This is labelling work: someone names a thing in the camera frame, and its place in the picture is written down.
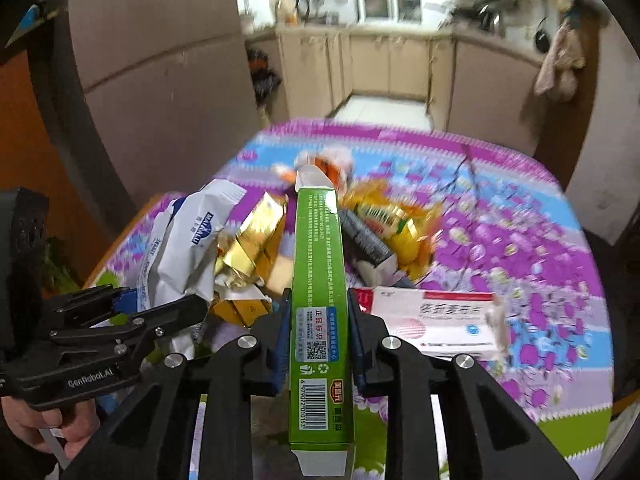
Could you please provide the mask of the person's left hand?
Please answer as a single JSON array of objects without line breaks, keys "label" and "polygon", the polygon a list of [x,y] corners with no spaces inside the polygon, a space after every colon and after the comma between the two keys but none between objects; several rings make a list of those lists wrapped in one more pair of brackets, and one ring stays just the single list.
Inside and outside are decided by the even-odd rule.
[{"label": "person's left hand", "polygon": [[64,415],[60,410],[38,412],[22,399],[2,396],[2,413],[15,437],[43,453],[51,450],[44,442],[41,429],[58,428],[66,440],[64,452],[73,460],[98,431],[101,422],[93,400],[80,402]]}]

